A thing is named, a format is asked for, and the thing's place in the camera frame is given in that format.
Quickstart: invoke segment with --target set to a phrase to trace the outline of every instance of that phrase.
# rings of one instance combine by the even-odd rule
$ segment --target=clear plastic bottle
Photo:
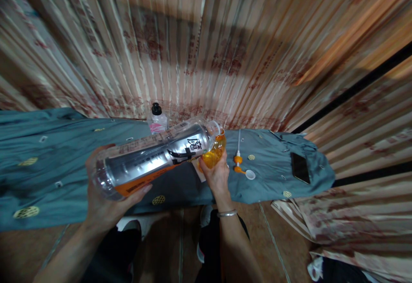
[[[210,151],[220,132],[216,121],[195,117],[106,149],[95,158],[93,183],[107,199],[122,200],[178,164]]]
[[[222,157],[225,148],[226,136],[224,135],[224,130],[222,130],[220,135],[216,136],[212,149],[202,156],[202,159],[205,162],[206,166],[209,168],[215,166]]]
[[[153,103],[151,107],[151,123],[149,127],[152,134],[164,132],[169,128],[169,120],[162,112],[159,103]]]

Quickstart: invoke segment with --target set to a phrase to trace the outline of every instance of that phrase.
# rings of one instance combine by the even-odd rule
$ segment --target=pink label
[[[150,126],[150,131],[154,133],[164,132],[164,127],[158,123],[152,123]]]

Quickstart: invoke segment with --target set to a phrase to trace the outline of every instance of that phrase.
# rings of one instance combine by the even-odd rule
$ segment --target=orange liquid
[[[206,166],[212,168],[219,162],[222,154],[226,148],[226,136],[224,135],[224,130],[222,130],[221,135],[216,137],[215,143],[213,144],[212,149],[209,152],[206,152],[202,159],[205,162]]]

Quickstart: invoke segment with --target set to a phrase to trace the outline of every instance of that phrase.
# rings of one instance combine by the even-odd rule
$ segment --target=bracelet
[[[232,211],[227,211],[227,212],[218,212],[217,216],[218,217],[231,217],[237,214],[237,210],[233,209]]]

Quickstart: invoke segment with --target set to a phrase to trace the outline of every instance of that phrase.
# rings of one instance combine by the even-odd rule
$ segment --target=black bottle cap
[[[159,103],[153,103],[153,106],[151,107],[151,113],[155,116],[162,114],[162,108],[159,106]]]

